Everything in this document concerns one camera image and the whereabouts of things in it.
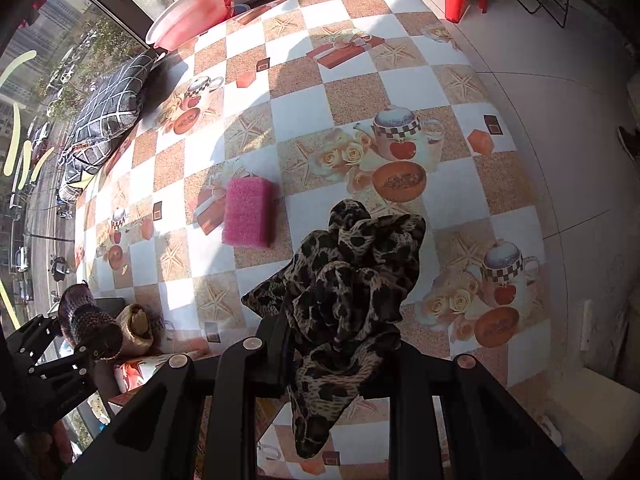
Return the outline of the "pink and black knit sock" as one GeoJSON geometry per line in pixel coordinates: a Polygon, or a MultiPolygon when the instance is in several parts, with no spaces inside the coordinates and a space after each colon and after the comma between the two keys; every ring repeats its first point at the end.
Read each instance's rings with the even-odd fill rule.
{"type": "Polygon", "coordinates": [[[85,283],[67,287],[58,303],[63,337],[74,348],[85,347],[95,360],[116,358],[122,350],[122,329],[102,310],[85,283]]]}

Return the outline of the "leopard print fabric scrunchie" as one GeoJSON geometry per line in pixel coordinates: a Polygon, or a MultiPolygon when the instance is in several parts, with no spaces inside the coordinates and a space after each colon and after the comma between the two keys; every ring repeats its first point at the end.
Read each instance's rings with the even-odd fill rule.
{"type": "Polygon", "coordinates": [[[294,336],[291,402],[296,454],[308,460],[341,414],[400,345],[401,304],[420,278],[426,223],[420,214],[374,218],[341,200],[324,230],[241,299],[262,318],[282,314],[294,336]]]}

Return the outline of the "floral white tissue box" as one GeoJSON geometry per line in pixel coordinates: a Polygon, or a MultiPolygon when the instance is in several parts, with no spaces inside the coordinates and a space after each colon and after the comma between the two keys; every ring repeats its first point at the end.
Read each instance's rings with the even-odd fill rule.
{"type": "Polygon", "coordinates": [[[194,350],[160,354],[159,356],[138,356],[112,364],[111,371],[116,382],[116,391],[107,396],[108,404],[113,408],[124,406],[167,362],[177,356],[188,356],[197,360],[202,356],[207,356],[207,353],[202,350],[194,350]]]}

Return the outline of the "beige knit pouch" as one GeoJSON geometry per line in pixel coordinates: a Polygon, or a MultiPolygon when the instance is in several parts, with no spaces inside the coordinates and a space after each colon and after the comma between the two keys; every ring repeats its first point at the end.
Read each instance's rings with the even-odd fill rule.
{"type": "Polygon", "coordinates": [[[117,315],[116,323],[122,331],[121,356],[143,356],[154,342],[150,320],[140,304],[128,304],[117,315]]]}

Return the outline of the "checkered dark blue pillow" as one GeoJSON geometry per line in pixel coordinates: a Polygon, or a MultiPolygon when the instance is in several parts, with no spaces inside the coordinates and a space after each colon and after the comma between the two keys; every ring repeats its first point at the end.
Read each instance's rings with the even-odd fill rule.
{"type": "Polygon", "coordinates": [[[157,50],[145,50],[96,82],[58,156],[63,168],[58,186],[61,202],[77,202],[134,126],[145,100],[146,80],[157,59],[157,50]]]}

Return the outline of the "checkered patterned tablecloth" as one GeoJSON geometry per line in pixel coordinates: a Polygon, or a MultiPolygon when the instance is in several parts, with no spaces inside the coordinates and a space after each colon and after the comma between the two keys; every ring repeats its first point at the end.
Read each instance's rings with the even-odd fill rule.
{"type": "Polygon", "coordinates": [[[508,126],[422,0],[277,0],[209,29],[149,76],[148,107],[77,204],[76,266],[160,317],[147,356],[254,333],[241,299],[340,200],[420,214],[400,330],[475,356],[505,387],[548,365],[541,226],[508,126]],[[229,183],[273,184],[267,248],[222,242],[229,183]]]}

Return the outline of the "pink plastic basin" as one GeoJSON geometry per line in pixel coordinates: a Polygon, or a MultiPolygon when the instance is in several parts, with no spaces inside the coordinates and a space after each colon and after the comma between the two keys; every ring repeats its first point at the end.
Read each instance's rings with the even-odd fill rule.
{"type": "Polygon", "coordinates": [[[173,51],[231,15],[232,0],[176,0],[153,22],[145,42],[173,51]]]}

